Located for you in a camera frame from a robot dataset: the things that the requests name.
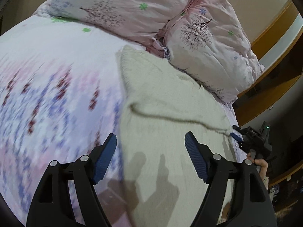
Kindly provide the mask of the cream fleece sleeve forearm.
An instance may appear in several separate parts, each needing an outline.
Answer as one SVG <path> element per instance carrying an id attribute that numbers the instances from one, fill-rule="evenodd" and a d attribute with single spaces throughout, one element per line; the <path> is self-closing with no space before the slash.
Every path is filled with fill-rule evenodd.
<path id="1" fill-rule="evenodd" d="M 265 176 L 265 177 L 262 177 L 261 179 L 262 179 L 262 182 L 263 182 L 266 190 L 268 190 L 268 188 L 269 188 L 269 177 Z"/>

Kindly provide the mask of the person's right hand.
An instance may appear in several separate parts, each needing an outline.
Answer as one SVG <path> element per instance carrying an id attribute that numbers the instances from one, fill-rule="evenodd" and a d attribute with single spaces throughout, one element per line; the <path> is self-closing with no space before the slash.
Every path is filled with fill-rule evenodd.
<path id="1" fill-rule="evenodd" d="M 268 169 L 268 163 L 264 159 L 253 159 L 250 153 L 247 154 L 247 159 L 249 159 L 252 163 L 260 167 L 259 175 L 260 178 L 264 180 Z"/>

